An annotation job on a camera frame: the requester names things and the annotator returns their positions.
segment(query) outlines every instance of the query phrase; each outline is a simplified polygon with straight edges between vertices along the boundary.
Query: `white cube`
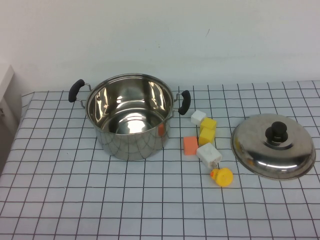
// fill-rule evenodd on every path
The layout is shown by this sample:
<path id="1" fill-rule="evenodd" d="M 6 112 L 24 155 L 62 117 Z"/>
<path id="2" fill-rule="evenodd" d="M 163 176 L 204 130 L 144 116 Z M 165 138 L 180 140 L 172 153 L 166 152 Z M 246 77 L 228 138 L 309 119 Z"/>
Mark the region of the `white cube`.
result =
<path id="1" fill-rule="evenodd" d="M 222 155 L 209 142 L 196 150 L 196 155 L 210 170 L 217 167 L 217 164 L 222 160 Z"/>
<path id="2" fill-rule="evenodd" d="M 207 114 L 196 110 L 192 115 L 191 115 L 191 122 L 195 125 L 200 126 L 202 121 L 207 117 Z"/>

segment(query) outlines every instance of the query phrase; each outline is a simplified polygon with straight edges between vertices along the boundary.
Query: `black knob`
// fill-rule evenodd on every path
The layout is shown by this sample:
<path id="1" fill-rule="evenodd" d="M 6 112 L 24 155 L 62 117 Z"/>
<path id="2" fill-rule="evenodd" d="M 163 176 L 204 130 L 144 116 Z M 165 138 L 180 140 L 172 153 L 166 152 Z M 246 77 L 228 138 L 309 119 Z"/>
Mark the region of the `black knob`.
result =
<path id="1" fill-rule="evenodd" d="M 274 123 L 272 123 L 271 129 L 272 129 L 273 134 L 276 137 L 282 137 L 283 134 L 285 134 L 287 132 L 287 125 L 285 125 L 281 121 L 275 121 Z"/>
<path id="2" fill-rule="evenodd" d="M 287 126 L 281 121 L 275 121 L 267 128 L 265 136 L 269 141 L 283 143 L 288 139 Z"/>

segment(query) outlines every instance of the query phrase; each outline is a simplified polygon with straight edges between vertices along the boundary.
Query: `sponge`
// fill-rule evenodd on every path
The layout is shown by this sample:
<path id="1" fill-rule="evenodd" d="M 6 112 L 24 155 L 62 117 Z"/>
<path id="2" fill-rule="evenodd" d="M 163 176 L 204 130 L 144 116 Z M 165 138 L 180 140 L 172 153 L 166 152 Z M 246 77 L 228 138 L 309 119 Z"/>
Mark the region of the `sponge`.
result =
<path id="1" fill-rule="evenodd" d="M 211 170 L 222 160 L 221 153 L 211 143 L 199 147 L 196 155 Z"/>
<path id="2" fill-rule="evenodd" d="M 191 122 L 195 125 L 200 126 L 201 122 L 207 117 L 207 114 L 196 110 L 192 115 L 191 115 Z"/>
<path id="3" fill-rule="evenodd" d="M 183 138 L 184 155 L 196 155 L 198 141 L 195 136 L 185 136 Z"/>
<path id="4" fill-rule="evenodd" d="M 199 136 L 199 145 L 205 145 L 207 143 L 213 143 L 216 135 L 216 130 L 204 128 L 203 131 L 200 132 Z"/>
<path id="5" fill-rule="evenodd" d="M 216 127 L 217 127 L 217 121 L 206 117 L 200 125 L 200 133 L 202 132 L 202 129 L 204 129 L 204 128 L 216 130 Z"/>

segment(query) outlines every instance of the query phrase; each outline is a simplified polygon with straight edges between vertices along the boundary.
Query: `stainless steel lid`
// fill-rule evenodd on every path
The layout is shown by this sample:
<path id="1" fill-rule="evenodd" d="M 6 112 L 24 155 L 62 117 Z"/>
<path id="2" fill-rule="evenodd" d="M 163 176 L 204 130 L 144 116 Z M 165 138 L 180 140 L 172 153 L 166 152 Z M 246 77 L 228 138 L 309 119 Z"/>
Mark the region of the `stainless steel lid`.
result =
<path id="1" fill-rule="evenodd" d="M 231 147 L 247 169 L 270 179 L 301 177 L 316 160 L 309 133 L 296 121 L 277 114 L 252 116 L 239 124 Z"/>

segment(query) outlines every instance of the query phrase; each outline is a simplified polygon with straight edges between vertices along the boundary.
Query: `grid tablecloth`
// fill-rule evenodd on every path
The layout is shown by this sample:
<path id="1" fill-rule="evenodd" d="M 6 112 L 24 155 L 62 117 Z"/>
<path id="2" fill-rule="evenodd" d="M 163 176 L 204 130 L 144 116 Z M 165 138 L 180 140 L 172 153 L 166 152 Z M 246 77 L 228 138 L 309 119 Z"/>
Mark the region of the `grid tablecloth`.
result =
<path id="1" fill-rule="evenodd" d="M 319 158 L 299 179 L 270 180 L 236 161 L 230 137 L 249 116 L 281 114 L 305 127 L 320 156 L 320 81 L 180 86 L 174 92 L 186 89 L 190 110 L 171 119 L 164 149 L 140 161 L 107 155 L 68 92 L 24 96 L 25 114 L 0 177 L 0 239 L 317 239 Z M 182 138 L 199 134 L 190 122 L 195 109 L 217 120 L 219 167 L 234 174 L 227 188 L 212 181 L 197 157 L 184 155 Z"/>

